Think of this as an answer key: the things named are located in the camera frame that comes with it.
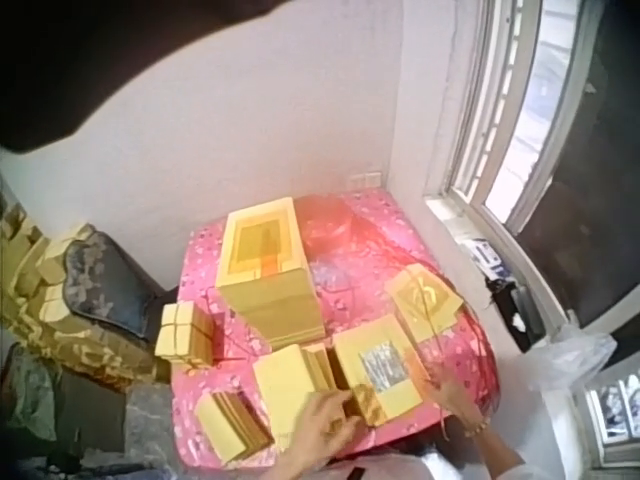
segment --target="wall socket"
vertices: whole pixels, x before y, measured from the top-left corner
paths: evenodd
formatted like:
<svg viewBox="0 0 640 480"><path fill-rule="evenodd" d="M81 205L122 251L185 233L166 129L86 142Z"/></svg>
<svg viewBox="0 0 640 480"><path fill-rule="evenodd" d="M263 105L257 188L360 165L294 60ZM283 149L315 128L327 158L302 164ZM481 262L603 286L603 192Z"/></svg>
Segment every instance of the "wall socket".
<svg viewBox="0 0 640 480"><path fill-rule="evenodd" d="M351 175L347 180L349 190L362 190L363 188L379 188L382 186L382 172L358 173Z"/></svg>

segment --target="floral tablecloth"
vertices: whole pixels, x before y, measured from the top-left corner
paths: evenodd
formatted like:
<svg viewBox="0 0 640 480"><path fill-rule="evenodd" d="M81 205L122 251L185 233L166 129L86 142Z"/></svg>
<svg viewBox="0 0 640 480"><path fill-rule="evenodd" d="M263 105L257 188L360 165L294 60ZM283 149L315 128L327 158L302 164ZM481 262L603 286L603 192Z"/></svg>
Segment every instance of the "floral tablecloth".
<svg viewBox="0 0 640 480"><path fill-rule="evenodd" d="M374 225L394 248L401 248L416 261L438 271L431 253L387 192L371 189L332 198L345 204L359 219ZM304 199L296 200L297 212L304 202ZM301 225L303 241L309 240L305 237L314 235L314 229L325 226L322 219L325 213L319 210L317 218L311 218L316 213L313 209L311 213L307 212L306 228ZM187 465L202 468L221 468L220 460L200 430L193 413L203 393L240 391L264 424L269 424L252 370L253 362L260 355L269 353L269 347L228 309L213 287L224 227L225 219L222 219L191 234L178 294L178 301L195 301L200 308L209 312L220 332L213 345L214 356L219 359L215 367L191 372L174 368L172 374L173 424L178 451ZM333 225L332 228L334 233L341 231L340 226ZM338 249L340 251L334 249L333 253L310 259L309 262L329 335L394 311L393 302L384 291L384 283L390 278L384 257L372 254L371 249L376 247L366 240L347 234L340 241L350 241L349 248ZM474 393L477 401L486 404L495 398L498 384L495 371L491 372L490 379L480 373L486 372L487 366L494 368L493 354L486 342L479 338L477 323L466 308L461 309L457 317L458 322L453 328L437 339L432 338L419 345L421 356L445 361L457 372L469 391ZM438 423L441 417L439 408L425 403L400 418L372 429L357 445L343 453L366 450L410 435ZM269 466L274 463L275 457L276 450L272 446L226 468Z"/></svg>

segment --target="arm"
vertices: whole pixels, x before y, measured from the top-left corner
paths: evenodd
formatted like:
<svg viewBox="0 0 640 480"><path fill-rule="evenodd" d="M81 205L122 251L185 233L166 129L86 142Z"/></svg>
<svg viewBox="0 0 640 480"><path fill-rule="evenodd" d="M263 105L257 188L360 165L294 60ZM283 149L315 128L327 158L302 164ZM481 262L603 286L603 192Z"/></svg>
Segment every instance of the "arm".
<svg viewBox="0 0 640 480"><path fill-rule="evenodd" d="M433 400L458 417L467 432L477 432L473 441L493 480L524 463L522 457L489 427L469 393L450 371L433 366L428 370Z"/></svg>
<svg viewBox="0 0 640 480"><path fill-rule="evenodd" d="M362 419L351 417L332 433L329 426L351 396L350 391L310 395L296 420L289 448L259 480L297 480L340 452L353 439Z"/></svg>

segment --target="person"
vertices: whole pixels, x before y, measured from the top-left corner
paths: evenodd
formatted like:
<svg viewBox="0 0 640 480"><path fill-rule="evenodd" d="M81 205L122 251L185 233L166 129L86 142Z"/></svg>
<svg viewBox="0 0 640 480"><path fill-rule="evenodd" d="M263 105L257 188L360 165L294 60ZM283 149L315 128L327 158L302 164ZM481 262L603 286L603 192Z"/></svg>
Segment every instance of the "person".
<svg viewBox="0 0 640 480"><path fill-rule="evenodd" d="M493 480L548 480L542 472L525 464L522 457L492 430L488 420L450 370L443 366L432 366L428 371L432 400L462 422ZM336 417L343 403L351 396L349 391L311 395L296 420L291 446L260 480L297 480L308 473L313 473L313 478L318 479L445 478L435 478L435 473L424 462L409 455L364 456L320 468L354 440L363 425L360 417L350 417L340 429L328 433L331 419Z"/></svg>

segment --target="white sleeve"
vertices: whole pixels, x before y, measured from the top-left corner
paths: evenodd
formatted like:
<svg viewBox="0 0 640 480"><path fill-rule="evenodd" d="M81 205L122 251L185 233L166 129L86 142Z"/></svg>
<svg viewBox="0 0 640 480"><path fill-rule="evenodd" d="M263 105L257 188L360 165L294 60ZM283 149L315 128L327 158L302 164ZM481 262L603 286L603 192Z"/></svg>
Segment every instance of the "white sleeve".
<svg viewBox="0 0 640 480"><path fill-rule="evenodd" d="M504 472L498 480L551 480L551 477L536 467L524 463Z"/></svg>

